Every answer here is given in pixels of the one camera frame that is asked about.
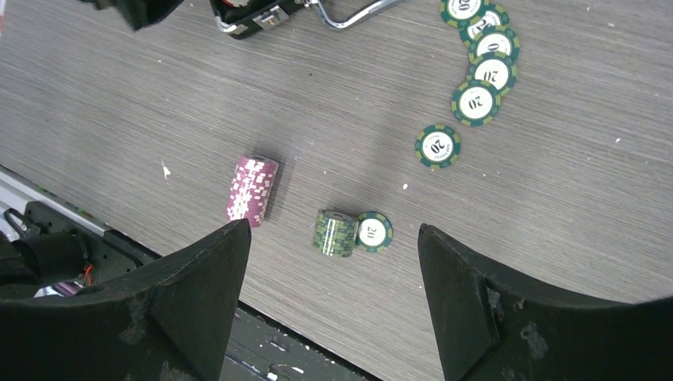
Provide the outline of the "purple white chip roll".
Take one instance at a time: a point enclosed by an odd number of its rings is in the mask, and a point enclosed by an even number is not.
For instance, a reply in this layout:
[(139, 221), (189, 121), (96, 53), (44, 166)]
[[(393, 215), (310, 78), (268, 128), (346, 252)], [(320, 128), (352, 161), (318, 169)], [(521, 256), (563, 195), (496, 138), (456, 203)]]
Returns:
[(279, 163), (275, 160), (239, 156), (229, 188), (227, 222), (247, 219), (252, 228), (262, 225), (278, 169)]

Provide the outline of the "black poker set case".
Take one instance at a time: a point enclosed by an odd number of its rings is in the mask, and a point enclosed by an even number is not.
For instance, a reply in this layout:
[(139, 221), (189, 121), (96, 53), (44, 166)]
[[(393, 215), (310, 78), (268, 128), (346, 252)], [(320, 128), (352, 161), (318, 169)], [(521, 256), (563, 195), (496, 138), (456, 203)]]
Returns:
[(217, 27), (233, 39), (243, 40), (260, 31), (277, 27), (303, 8), (314, 10), (328, 28), (344, 30), (398, 3), (398, 0), (371, 1), (343, 21), (330, 17), (321, 0), (212, 1), (210, 5)]

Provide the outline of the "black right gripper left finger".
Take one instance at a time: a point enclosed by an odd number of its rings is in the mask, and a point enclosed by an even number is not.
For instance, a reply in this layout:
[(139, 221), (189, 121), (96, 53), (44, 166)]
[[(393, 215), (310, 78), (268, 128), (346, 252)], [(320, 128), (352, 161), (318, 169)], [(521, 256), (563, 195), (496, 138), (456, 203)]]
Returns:
[(3, 300), (2, 379), (218, 379), (250, 244), (233, 221), (74, 296)]

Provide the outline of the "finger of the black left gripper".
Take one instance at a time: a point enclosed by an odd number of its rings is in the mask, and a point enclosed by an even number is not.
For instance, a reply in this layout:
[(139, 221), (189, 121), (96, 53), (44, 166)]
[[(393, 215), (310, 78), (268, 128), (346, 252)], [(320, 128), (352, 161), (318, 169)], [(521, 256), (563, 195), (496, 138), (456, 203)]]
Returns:
[(81, 0), (96, 10), (115, 8), (133, 31), (155, 25), (176, 10), (183, 0)]

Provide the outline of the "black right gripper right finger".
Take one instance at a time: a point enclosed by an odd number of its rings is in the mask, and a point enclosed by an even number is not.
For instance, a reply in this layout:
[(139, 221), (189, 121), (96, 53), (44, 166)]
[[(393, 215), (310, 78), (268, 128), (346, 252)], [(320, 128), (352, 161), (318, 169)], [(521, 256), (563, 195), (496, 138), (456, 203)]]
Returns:
[(671, 298), (566, 290), (428, 224), (417, 250), (446, 380), (671, 379)]

